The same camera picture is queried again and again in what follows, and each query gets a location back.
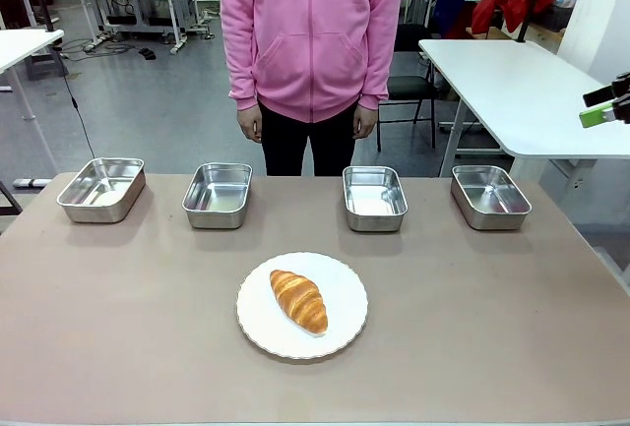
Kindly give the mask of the person's right hand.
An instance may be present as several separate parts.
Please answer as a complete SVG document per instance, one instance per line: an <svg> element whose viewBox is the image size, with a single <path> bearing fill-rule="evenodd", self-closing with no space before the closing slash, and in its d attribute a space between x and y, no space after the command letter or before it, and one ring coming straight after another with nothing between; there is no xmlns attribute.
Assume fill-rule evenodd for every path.
<svg viewBox="0 0 630 426"><path fill-rule="evenodd" d="M262 143L262 112L258 104L238 110L237 122L248 140L256 144Z"/></svg>

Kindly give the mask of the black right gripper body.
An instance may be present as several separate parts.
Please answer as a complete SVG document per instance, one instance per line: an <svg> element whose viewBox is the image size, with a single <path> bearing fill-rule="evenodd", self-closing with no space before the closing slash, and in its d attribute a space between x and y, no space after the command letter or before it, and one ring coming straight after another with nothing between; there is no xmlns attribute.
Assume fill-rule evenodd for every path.
<svg viewBox="0 0 630 426"><path fill-rule="evenodd" d="M613 115L617 121L630 123L630 73L624 73L616 77L611 83L614 96L612 102Z"/></svg>

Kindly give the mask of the person's left hand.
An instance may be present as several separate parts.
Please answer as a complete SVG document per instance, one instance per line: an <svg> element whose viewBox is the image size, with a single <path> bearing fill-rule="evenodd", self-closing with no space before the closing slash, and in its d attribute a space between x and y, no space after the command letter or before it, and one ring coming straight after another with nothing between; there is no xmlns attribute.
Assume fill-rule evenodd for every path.
<svg viewBox="0 0 630 426"><path fill-rule="evenodd" d="M367 138L378 121L378 111L358 105L353 114L353 138L361 140Z"/></svg>

